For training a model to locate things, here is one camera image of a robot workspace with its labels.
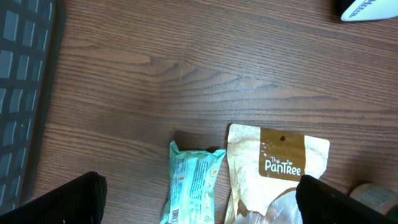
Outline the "green lid round jar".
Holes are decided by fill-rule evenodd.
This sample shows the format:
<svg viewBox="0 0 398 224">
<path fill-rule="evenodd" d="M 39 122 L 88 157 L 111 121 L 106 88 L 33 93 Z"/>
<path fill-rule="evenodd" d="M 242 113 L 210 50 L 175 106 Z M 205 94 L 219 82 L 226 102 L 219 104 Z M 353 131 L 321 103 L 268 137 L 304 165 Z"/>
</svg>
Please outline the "green lid round jar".
<svg viewBox="0 0 398 224">
<path fill-rule="evenodd" d="M 367 183 L 356 187 L 349 196 L 397 221 L 397 192 L 378 184 Z"/>
</svg>

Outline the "green wet wipes pack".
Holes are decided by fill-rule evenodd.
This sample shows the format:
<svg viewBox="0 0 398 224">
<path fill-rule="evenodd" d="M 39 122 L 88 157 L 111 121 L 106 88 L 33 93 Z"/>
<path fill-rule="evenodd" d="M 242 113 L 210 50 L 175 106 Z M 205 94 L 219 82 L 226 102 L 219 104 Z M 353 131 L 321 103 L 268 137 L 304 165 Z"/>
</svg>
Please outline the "green wet wipes pack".
<svg viewBox="0 0 398 224">
<path fill-rule="evenodd" d="M 215 224 L 214 187 L 226 150 L 181 151 L 169 145 L 169 195 L 161 224 Z"/>
</svg>

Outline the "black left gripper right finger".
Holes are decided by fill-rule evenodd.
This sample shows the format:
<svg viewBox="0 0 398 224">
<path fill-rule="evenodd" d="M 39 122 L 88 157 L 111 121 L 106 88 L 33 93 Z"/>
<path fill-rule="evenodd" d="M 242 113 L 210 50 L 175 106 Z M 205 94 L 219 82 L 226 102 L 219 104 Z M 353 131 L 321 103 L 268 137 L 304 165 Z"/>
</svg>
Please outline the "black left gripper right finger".
<svg viewBox="0 0 398 224">
<path fill-rule="evenodd" d="M 303 224 L 397 224 L 310 175 L 301 177 L 296 201 Z"/>
</svg>

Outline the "brown Pantree snack pouch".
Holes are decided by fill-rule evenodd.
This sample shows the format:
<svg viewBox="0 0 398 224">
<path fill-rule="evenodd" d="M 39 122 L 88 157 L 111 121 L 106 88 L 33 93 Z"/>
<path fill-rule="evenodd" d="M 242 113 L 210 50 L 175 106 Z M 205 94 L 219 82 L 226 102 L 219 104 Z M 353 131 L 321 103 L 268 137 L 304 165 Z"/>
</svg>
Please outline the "brown Pantree snack pouch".
<svg viewBox="0 0 398 224">
<path fill-rule="evenodd" d="M 323 175 L 329 149 L 327 139 L 231 124 L 225 223 L 301 223 L 297 186 L 303 175 Z"/>
</svg>

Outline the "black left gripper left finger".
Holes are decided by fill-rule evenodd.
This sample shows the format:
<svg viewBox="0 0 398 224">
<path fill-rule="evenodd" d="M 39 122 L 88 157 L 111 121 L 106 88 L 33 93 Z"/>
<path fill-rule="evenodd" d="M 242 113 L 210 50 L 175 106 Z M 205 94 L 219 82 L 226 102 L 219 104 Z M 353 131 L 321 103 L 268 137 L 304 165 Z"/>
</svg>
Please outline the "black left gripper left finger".
<svg viewBox="0 0 398 224">
<path fill-rule="evenodd" d="M 106 178 L 90 171 L 1 215 L 1 224 L 100 224 L 104 215 L 106 196 Z"/>
</svg>

